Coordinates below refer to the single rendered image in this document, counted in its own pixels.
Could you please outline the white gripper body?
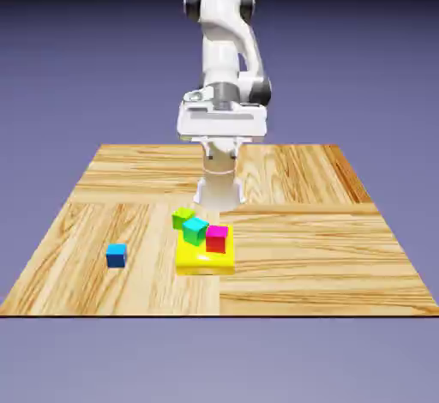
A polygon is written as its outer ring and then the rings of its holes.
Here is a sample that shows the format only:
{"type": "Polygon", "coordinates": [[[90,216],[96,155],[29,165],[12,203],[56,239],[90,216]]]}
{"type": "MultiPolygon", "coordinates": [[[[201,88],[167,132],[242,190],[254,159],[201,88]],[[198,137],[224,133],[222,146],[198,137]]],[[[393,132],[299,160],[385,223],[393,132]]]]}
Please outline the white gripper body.
{"type": "Polygon", "coordinates": [[[211,101],[182,102],[177,133],[186,141],[199,138],[263,138],[267,134],[267,109],[262,105],[232,102],[230,110],[215,110],[211,101]]]}

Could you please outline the small cyan cube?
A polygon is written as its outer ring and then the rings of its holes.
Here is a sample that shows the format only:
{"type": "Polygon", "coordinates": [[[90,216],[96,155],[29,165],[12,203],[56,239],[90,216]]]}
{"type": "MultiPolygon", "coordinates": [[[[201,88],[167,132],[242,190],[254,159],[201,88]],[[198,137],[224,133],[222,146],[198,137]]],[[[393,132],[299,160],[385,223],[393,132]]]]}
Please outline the small cyan cube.
{"type": "Polygon", "coordinates": [[[198,217],[192,217],[182,225],[183,239],[189,244],[199,246],[206,237],[209,223],[198,217]]]}

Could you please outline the small blue cube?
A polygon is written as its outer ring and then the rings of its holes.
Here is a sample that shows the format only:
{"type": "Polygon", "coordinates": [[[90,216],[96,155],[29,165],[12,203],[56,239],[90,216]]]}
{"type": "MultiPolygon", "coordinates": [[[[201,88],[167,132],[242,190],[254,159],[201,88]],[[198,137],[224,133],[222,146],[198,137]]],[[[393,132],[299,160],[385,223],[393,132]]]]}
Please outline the small blue cube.
{"type": "Polygon", "coordinates": [[[127,244],[108,244],[105,252],[108,268],[124,268],[127,261],[127,244]]]}

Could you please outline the small green cube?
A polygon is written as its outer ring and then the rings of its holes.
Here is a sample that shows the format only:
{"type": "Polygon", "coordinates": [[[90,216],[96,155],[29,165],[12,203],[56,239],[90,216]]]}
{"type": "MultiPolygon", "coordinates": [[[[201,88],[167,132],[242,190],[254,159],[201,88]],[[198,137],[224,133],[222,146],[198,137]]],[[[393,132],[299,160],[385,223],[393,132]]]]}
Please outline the small green cube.
{"type": "Polygon", "coordinates": [[[195,216],[195,210],[187,207],[180,207],[176,209],[171,215],[172,228],[174,230],[181,230],[183,223],[195,216]]]}

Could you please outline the large yellow box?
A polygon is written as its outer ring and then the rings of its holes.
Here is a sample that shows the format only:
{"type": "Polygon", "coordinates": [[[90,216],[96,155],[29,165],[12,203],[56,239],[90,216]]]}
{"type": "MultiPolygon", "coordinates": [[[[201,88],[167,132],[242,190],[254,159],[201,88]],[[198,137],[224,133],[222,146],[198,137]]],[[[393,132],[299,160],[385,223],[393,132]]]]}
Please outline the large yellow box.
{"type": "Polygon", "coordinates": [[[175,267],[178,275],[229,275],[235,273],[235,248],[233,226],[226,225],[226,252],[207,252],[206,242],[195,246],[183,239],[183,232],[177,235],[175,267]]]}

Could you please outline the small red cube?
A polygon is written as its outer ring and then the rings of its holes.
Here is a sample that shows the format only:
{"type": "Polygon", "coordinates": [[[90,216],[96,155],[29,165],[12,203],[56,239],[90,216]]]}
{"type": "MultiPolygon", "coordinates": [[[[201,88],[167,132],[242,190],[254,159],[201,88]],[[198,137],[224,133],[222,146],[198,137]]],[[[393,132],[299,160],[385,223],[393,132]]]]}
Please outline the small red cube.
{"type": "Polygon", "coordinates": [[[227,226],[210,225],[205,235],[206,252],[225,254],[228,232],[227,226]]]}

